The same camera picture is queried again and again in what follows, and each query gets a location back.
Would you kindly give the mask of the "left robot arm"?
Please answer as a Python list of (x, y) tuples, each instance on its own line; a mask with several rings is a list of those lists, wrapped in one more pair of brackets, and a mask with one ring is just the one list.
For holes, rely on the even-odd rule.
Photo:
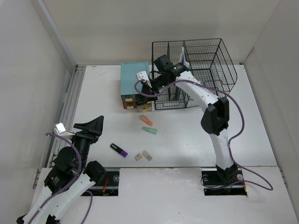
[(104, 116), (99, 116), (87, 123), (74, 124), (78, 129), (75, 133), (63, 131), (63, 124), (46, 133), (67, 146), (58, 152), (38, 199), (27, 214), (17, 218), (18, 224), (58, 224), (83, 193), (103, 183), (105, 168), (98, 161), (87, 161), (90, 146), (102, 135), (103, 123)]

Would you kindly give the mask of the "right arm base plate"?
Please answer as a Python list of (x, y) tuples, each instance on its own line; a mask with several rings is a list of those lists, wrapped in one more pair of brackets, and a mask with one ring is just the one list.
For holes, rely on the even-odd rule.
[(247, 196), (242, 170), (239, 169), (228, 180), (221, 180), (216, 169), (203, 169), (201, 171), (201, 185), (204, 187), (205, 196)]

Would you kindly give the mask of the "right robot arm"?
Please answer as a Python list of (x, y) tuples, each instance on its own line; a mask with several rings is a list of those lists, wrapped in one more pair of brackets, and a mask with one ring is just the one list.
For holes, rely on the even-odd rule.
[(177, 64), (173, 64), (167, 55), (160, 56), (154, 64), (161, 73), (157, 78), (150, 79), (145, 71), (136, 74), (138, 81), (142, 83), (139, 93), (156, 100), (163, 90), (174, 84), (195, 100), (203, 111), (200, 124), (213, 143), (217, 185), (229, 184), (238, 170), (228, 149), (229, 100), (213, 94), (210, 87), (202, 86), (193, 76), (184, 55)]

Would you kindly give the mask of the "wooden drawer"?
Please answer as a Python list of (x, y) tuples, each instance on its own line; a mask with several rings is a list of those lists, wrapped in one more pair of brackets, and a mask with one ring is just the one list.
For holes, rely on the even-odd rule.
[(152, 102), (148, 101), (145, 104), (137, 105), (138, 112), (151, 112), (152, 111)]

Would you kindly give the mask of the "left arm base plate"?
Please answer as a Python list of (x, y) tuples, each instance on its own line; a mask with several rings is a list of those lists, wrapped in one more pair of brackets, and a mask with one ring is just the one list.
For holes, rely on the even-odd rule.
[(90, 191), (93, 196), (118, 196), (119, 182), (120, 169), (108, 168), (104, 180), (90, 187), (88, 191)]

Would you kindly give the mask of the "purple highlighter marker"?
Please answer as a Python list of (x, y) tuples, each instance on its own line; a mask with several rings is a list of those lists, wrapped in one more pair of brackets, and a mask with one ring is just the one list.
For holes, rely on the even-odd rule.
[(112, 144), (110, 145), (110, 147), (111, 147), (114, 151), (116, 151), (119, 155), (121, 155), (122, 157), (124, 157), (124, 158), (127, 157), (128, 153), (127, 153), (125, 150), (123, 150), (122, 148), (120, 148), (120, 147), (118, 147), (117, 145), (115, 145), (114, 143), (112, 143)]

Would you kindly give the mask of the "white Canon paper booklet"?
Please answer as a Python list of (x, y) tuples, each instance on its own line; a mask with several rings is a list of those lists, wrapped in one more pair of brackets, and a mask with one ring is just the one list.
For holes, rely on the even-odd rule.
[(189, 63), (187, 62), (187, 60), (186, 60), (185, 49), (184, 49), (184, 47), (182, 47), (179, 62), (182, 63), (182, 64), (183, 64), (184, 66), (186, 66), (187, 68), (189, 68), (189, 66), (190, 66), (190, 64), (189, 64)]

